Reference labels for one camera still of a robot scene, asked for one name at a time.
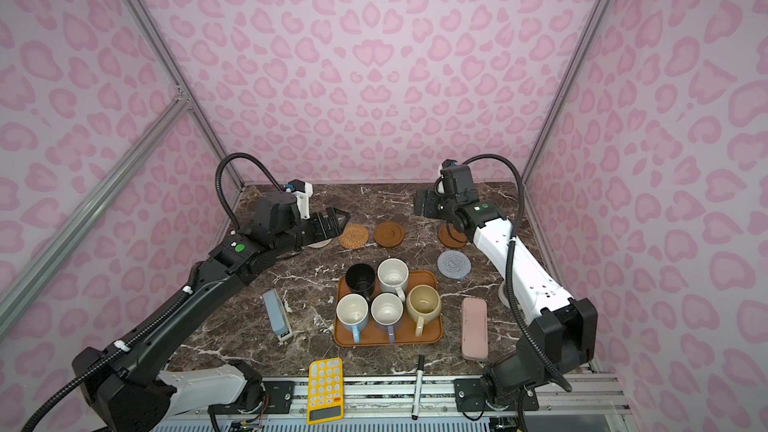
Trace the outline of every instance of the brown tray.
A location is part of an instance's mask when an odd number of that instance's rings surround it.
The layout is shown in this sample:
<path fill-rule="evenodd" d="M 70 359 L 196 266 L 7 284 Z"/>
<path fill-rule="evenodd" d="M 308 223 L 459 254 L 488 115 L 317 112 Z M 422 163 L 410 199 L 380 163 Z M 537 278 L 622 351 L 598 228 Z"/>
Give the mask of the brown tray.
<path fill-rule="evenodd" d="M 346 286 L 345 277 L 342 276 L 339 280 L 339 291 L 336 293 L 336 303 L 345 295 L 350 293 L 350 288 Z M 429 271 L 410 271 L 408 276 L 408 290 L 406 294 L 411 291 L 417 285 L 427 284 L 430 287 L 437 289 L 437 279 L 435 275 Z M 373 297 L 381 293 L 379 287 L 379 279 L 376 280 L 376 288 L 373 291 Z M 352 337 L 352 332 L 348 331 L 341 325 L 339 318 L 336 318 L 336 322 L 333 326 L 333 339 L 336 343 L 342 347 L 358 347 L 366 345 L 398 345 L 398 344 L 434 344 L 442 337 L 442 316 L 430 324 L 424 326 L 424 331 L 421 337 L 417 337 L 414 332 L 416 331 L 416 323 L 408 315 L 408 311 L 403 305 L 402 320 L 397 329 L 395 329 L 396 342 L 394 344 L 389 343 L 389 336 L 387 332 L 381 330 L 376 326 L 376 321 L 373 317 L 368 317 L 368 325 L 366 328 L 360 331 L 360 343 L 355 344 L 355 339 Z"/>

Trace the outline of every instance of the black mounting plate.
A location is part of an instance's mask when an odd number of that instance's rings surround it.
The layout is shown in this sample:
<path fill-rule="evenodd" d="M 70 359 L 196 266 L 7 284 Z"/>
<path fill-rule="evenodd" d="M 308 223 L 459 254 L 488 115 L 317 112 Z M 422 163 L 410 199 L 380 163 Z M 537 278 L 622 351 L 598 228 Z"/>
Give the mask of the black mounting plate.
<path fill-rule="evenodd" d="M 295 385 L 292 380 L 274 380 L 263 382 L 266 394 L 269 396 L 270 401 L 266 406 L 266 414 L 288 414 L 290 412 L 291 401 L 293 401 L 293 386 Z M 232 404 L 215 405 L 214 412 L 216 415 L 226 414 L 239 414 Z"/>
<path fill-rule="evenodd" d="M 491 408 L 485 403 L 484 390 L 480 386 L 480 379 L 454 379 L 453 393 L 456 397 L 456 409 L 461 412 L 492 412 Z M 504 409 L 514 411 L 514 402 Z M 523 399 L 523 410 L 538 410 L 538 399 L 536 391 L 532 396 L 525 396 Z"/>

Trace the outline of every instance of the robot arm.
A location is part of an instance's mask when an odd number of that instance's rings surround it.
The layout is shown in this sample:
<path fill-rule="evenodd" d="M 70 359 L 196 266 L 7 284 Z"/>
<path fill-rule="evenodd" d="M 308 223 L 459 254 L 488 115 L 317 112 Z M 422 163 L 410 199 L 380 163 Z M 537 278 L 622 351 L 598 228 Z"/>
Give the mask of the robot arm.
<path fill-rule="evenodd" d="M 282 255 L 343 232 L 349 221 L 347 212 L 327 208 L 325 214 L 309 214 L 312 185 L 293 181 L 290 186 L 284 192 L 268 192 L 256 204 L 252 219 L 233 235 L 227 235 L 206 261 L 194 266 L 194 286 L 176 312 L 82 383 L 86 402 L 110 430 L 149 431 L 165 417 L 212 404 L 235 403 L 244 413 L 259 406 L 263 394 L 261 376 L 243 362 L 183 373 L 160 370 L 219 306 L 282 260 Z M 116 347 L 131 343 L 174 300 L 175 296 L 168 299 L 107 349 L 83 350 L 72 362 L 74 372 L 82 374 Z"/>
<path fill-rule="evenodd" d="M 522 315 L 518 322 L 524 323 L 518 325 L 527 328 L 523 333 L 526 339 L 518 342 L 515 352 L 485 367 L 481 384 L 489 403 L 508 404 L 521 388 L 535 388 L 557 380 L 558 375 L 562 379 L 562 374 L 592 359 L 597 310 L 586 298 L 575 300 L 546 273 L 520 239 L 513 237 L 515 229 L 504 211 L 480 199 L 466 162 L 444 161 L 434 189 L 417 192 L 413 206 L 417 216 L 453 224 L 507 280 L 509 244 L 514 241 L 512 285 L 517 300 L 510 303 L 513 307 L 517 307 L 514 302 L 519 303 Z M 522 207 L 517 221 L 522 220 L 521 214 Z M 544 360 L 551 362 L 549 367 Z"/>

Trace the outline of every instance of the pink pencil case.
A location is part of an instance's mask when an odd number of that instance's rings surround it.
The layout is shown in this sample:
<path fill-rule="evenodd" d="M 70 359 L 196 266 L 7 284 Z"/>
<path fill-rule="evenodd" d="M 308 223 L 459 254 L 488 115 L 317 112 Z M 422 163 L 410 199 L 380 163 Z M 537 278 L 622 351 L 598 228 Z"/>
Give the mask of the pink pencil case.
<path fill-rule="evenodd" d="M 462 302 L 462 356 L 488 359 L 488 304 L 481 298 L 466 297 Z"/>

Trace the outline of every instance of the brown marble surface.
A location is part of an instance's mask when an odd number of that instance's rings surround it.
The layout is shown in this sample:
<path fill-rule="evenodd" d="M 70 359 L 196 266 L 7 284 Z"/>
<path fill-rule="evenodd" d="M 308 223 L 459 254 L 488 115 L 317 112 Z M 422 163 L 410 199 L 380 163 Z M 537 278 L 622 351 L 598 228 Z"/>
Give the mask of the brown marble surface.
<path fill-rule="evenodd" d="M 512 313 L 498 300 L 501 275 L 474 245 L 464 252 L 472 261 L 472 272 L 462 280 L 441 275 L 437 257 L 447 250 L 437 238 L 443 222 L 412 213 L 412 195 L 423 184 L 328 185 L 315 186 L 310 200 L 312 210 L 327 206 L 351 212 L 350 223 L 366 226 L 368 243 L 360 249 L 344 249 L 338 239 L 321 249 L 306 248 L 298 257 L 278 263 L 232 297 L 179 348 L 169 369 L 212 368 L 227 360 L 243 359 L 265 377 L 302 376 L 313 360 L 341 357 L 347 375 L 403 374 L 415 368 L 424 354 L 427 374 L 476 374 L 483 363 L 465 360 L 461 349 L 461 306 L 464 297 L 483 298 L 488 303 L 488 360 L 496 360 L 514 350 L 520 332 Z M 507 214 L 516 211 L 514 184 L 479 184 L 480 197 L 493 200 Z M 237 210 L 241 221 L 253 210 L 265 186 L 250 186 Z M 393 220 L 406 232 L 396 248 L 382 248 L 373 241 L 373 229 L 380 222 Z M 539 259 L 538 246 L 528 220 L 523 221 L 520 237 Z M 398 257 L 411 270 L 425 269 L 437 277 L 442 296 L 443 336 L 435 344 L 385 347 L 342 348 L 333 340 L 336 289 L 340 277 L 359 262 L 376 268 L 389 257 Z M 279 344 L 266 314 L 261 295 L 274 288 L 283 300 L 294 336 Z"/>

